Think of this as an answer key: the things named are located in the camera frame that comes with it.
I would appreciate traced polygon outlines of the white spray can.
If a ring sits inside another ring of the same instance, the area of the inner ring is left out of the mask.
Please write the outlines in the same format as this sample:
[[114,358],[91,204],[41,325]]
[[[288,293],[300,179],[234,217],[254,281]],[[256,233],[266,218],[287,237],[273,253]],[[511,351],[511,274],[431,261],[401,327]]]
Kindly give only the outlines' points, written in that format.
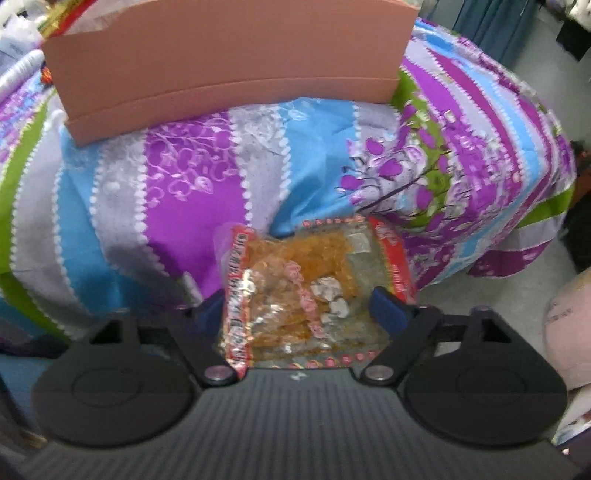
[[16,90],[35,72],[41,69],[44,53],[41,49],[34,49],[19,59],[1,76],[1,96],[5,97]]

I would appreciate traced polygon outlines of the pink cardboard box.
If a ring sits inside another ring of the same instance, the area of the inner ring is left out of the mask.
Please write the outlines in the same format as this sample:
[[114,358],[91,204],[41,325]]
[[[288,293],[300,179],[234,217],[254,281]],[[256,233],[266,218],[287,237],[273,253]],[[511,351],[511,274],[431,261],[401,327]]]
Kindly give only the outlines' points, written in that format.
[[387,103],[417,15],[403,1],[148,1],[42,49],[82,146],[242,105]]

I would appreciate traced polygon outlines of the floral purple bed sheet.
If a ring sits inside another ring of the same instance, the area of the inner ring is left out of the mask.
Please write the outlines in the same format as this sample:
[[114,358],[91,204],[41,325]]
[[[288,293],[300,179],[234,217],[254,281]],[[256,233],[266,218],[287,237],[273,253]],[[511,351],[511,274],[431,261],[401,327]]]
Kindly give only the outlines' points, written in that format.
[[283,236],[380,214],[419,287],[511,276],[556,237],[575,177],[530,86],[425,20],[388,104],[238,107],[83,148],[33,74],[1,105],[1,341],[31,353],[121,309],[208,297],[228,223]]

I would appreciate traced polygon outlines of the red label dried snack pack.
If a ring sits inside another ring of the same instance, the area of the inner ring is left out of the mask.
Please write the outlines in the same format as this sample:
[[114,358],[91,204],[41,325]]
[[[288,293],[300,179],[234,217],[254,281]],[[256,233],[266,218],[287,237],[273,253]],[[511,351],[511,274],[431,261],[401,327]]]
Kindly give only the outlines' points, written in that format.
[[238,376],[365,363],[407,324],[380,313],[373,294],[415,302],[403,239],[377,217],[307,222],[284,239],[235,225],[221,265],[218,349]]

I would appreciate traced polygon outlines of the blue curtain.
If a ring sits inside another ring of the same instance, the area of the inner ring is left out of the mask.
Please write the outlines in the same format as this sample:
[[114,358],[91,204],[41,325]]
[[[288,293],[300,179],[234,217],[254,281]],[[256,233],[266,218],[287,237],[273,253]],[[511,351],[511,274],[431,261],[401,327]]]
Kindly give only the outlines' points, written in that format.
[[528,40],[537,11],[534,0],[469,0],[463,3],[453,30],[512,68]]

